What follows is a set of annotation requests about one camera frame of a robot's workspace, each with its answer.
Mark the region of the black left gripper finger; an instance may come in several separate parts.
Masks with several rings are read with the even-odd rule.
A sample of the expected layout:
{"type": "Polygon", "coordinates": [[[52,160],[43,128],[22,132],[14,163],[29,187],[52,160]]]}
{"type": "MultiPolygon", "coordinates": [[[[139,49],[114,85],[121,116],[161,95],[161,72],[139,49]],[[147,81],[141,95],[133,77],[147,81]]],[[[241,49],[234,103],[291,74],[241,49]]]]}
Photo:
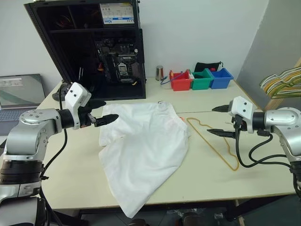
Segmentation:
{"type": "Polygon", "coordinates": [[[118,117],[119,117],[118,114],[108,114],[108,115],[102,116],[101,118],[96,118],[96,120],[94,122],[94,126],[100,127],[100,126],[110,124],[110,123],[114,122],[118,117]]]}
{"type": "Polygon", "coordinates": [[[93,109],[98,109],[100,107],[103,107],[104,105],[106,105],[105,101],[102,100],[89,100],[87,103],[87,106],[93,110],[93,109]]]}

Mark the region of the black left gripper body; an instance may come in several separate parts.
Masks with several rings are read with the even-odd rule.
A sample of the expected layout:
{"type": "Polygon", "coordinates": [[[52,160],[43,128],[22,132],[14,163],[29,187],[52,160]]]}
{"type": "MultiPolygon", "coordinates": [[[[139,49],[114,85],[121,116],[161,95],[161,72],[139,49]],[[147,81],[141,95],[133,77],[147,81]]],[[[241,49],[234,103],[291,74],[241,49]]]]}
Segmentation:
{"type": "Polygon", "coordinates": [[[79,122],[80,128],[89,127],[96,123],[96,118],[91,115],[91,107],[79,107],[79,122]]]}

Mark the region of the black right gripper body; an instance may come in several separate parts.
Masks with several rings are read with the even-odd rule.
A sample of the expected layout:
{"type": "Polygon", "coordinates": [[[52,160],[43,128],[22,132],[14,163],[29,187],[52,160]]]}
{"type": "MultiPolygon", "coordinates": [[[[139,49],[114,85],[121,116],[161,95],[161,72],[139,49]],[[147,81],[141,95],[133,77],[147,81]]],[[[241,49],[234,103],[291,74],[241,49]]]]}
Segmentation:
{"type": "Polygon", "coordinates": [[[246,122],[244,118],[247,115],[247,109],[240,105],[230,103],[228,107],[228,113],[232,117],[232,124],[234,132],[229,132],[228,137],[239,137],[241,130],[246,130],[246,122]]]}

